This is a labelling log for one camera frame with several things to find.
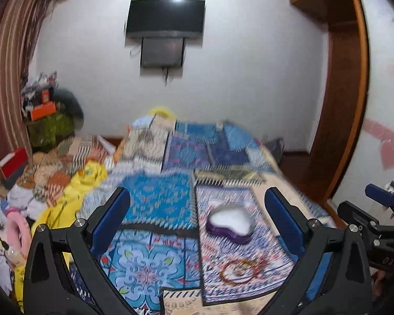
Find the white sliding wardrobe door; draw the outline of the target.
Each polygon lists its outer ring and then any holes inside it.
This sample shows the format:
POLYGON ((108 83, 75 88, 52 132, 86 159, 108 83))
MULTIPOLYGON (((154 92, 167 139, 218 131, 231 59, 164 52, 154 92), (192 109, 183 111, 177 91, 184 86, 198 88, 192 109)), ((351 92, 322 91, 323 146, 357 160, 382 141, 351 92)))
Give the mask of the white sliding wardrobe door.
POLYGON ((393 212, 367 198, 373 183, 394 180, 394 7, 389 0, 360 0, 369 49, 369 80, 361 131, 346 173, 331 202, 350 201, 382 225, 394 225, 393 212))

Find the yellow cloth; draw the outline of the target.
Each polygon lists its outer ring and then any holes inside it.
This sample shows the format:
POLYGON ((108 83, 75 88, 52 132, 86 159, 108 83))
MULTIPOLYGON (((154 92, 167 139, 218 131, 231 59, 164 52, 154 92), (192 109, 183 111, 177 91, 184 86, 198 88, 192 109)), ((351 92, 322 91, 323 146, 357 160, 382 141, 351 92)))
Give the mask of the yellow cloth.
POLYGON ((34 174, 35 187, 31 189, 34 198, 40 198, 45 209, 38 216, 32 216, 34 223, 23 231, 22 254, 28 256, 32 238, 37 226, 45 224, 50 229, 67 228, 76 220, 84 197, 107 178, 105 165, 88 161, 72 176, 56 164, 39 166, 34 174))

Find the patterned orange blanket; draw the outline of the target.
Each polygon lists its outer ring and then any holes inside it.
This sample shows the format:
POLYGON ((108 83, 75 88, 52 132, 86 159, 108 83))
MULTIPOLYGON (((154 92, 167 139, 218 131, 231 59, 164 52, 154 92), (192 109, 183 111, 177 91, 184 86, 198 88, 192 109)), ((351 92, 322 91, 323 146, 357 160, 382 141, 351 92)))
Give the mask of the patterned orange blanket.
POLYGON ((116 146, 102 136, 69 137, 48 153, 35 153, 33 163, 24 168, 16 184, 51 207, 62 196, 71 178, 84 170, 88 162, 111 164, 115 151, 116 146))

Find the purple heart-shaped tin box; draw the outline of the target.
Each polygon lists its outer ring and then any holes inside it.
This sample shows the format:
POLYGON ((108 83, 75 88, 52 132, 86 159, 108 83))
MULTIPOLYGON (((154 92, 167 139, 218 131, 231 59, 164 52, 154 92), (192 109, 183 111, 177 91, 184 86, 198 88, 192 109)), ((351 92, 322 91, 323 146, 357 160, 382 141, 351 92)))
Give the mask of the purple heart-shaped tin box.
POLYGON ((245 207, 227 203, 208 214, 206 231, 209 235, 226 238, 237 245, 248 244, 255 230, 255 221, 245 207))

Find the red box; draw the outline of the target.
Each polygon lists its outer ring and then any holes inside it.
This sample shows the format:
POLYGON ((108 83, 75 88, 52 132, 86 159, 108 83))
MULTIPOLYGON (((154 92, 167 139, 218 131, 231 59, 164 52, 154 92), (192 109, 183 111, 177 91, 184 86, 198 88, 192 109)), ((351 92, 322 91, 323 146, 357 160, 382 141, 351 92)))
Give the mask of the red box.
POLYGON ((3 178, 9 178, 16 170, 27 162, 28 155, 25 148, 16 148, 0 160, 0 172, 3 178))

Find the dark bag on floor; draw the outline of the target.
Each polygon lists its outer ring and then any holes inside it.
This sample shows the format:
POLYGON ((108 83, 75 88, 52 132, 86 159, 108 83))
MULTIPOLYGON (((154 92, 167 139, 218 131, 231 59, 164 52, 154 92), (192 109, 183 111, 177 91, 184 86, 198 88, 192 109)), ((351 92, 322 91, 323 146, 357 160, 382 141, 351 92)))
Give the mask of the dark bag on floor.
POLYGON ((285 142, 282 137, 278 137, 276 139, 265 142, 265 147, 270 151, 273 158, 279 164, 282 160, 285 142))

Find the blue patchwork bedspread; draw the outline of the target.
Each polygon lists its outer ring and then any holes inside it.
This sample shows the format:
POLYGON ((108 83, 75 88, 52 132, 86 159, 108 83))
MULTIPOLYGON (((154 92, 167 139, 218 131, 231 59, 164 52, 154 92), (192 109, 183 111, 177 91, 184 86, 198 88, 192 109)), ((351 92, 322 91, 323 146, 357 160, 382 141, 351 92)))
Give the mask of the blue patchwork bedspread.
POLYGON ((136 314, 259 313, 297 262, 263 208, 271 187, 305 217, 334 225, 264 146, 230 122, 136 120, 76 217, 90 217, 118 187, 129 191, 129 210, 98 261, 136 314), (255 221, 246 245, 206 231, 210 211, 227 203, 255 221))

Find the green cloth covered stand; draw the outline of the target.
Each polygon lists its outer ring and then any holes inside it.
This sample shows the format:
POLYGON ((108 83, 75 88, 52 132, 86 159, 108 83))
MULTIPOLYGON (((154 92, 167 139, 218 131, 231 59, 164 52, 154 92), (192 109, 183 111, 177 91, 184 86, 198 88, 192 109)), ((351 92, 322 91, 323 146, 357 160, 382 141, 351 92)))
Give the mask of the green cloth covered stand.
POLYGON ((55 146, 75 133, 73 119, 60 112, 27 123, 32 147, 55 146))

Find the orange box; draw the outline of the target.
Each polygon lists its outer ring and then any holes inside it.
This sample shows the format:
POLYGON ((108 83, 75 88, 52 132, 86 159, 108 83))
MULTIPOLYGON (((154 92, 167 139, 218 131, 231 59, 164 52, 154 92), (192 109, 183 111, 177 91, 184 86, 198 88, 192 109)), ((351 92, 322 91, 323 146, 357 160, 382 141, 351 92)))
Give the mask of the orange box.
POLYGON ((57 105, 55 102, 48 102, 45 104, 38 105, 28 112, 28 119, 30 121, 36 121, 43 117, 54 114, 57 111, 57 105))

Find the dark green plush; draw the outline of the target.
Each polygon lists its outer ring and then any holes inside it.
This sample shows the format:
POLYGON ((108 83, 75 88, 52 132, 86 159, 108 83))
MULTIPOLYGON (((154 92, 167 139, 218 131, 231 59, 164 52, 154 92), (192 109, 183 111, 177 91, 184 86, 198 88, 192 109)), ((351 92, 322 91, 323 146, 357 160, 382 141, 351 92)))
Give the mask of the dark green plush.
POLYGON ((53 94, 53 100, 60 103, 63 112, 73 119, 75 129, 80 130, 84 125, 85 116, 75 95, 66 88, 58 87, 53 94))

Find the yellow object behind bed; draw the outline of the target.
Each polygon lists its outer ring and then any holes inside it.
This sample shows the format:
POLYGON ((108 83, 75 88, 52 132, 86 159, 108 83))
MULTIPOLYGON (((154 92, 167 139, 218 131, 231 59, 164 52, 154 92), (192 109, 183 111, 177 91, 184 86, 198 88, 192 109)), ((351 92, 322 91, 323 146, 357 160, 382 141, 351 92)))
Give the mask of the yellow object behind bed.
POLYGON ((162 106, 157 106, 151 108, 148 112, 148 115, 158 115, 160 117, 166 118, 166 119, 176 119, 176 115, 167 107, 162 107, 162 106))

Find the striped brown curtain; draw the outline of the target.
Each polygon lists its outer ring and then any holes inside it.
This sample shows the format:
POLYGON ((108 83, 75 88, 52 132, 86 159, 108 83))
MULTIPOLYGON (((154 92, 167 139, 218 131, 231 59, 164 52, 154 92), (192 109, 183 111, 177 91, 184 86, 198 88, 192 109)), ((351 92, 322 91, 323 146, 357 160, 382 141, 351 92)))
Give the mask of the striped brown curtain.
POLYGON ((0 3, 0 160, 17 148, 31 154, 23 122, 20 91, 45 15, 53 0, 2 0, 0 3))

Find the wooden wardrobe frame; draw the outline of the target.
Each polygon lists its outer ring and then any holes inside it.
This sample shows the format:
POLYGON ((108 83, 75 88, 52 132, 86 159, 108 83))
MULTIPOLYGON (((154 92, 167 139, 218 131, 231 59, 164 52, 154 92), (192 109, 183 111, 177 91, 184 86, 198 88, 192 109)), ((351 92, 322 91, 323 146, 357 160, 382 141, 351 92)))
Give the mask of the wooden wardrobe frame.
POLYGON ((369 78, 369 48, 360 0, 290 0, 328 28, 327 80, 301 191, 320 205, 334 196, 358 140, 369 78))

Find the small black wall monitor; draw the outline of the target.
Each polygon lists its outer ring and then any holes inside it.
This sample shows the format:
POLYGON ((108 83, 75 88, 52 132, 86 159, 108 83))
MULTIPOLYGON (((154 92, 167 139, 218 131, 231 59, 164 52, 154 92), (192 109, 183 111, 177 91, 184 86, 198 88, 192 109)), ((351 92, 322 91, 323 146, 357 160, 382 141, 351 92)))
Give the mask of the small black wall monitor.
POLYGON ((181 68, 184 50, 184 38, 142 38, 140 65, 145 68, 181 68))

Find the black wall television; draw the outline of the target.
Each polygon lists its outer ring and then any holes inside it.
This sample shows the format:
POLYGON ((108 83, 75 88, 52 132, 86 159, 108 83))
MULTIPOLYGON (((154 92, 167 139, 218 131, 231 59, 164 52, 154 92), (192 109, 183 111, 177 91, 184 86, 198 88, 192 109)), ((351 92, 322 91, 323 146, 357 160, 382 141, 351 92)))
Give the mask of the black wall television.
POLYGON ((125 26, 129 38, 203 36, 206 0, 131 0, 125 26))

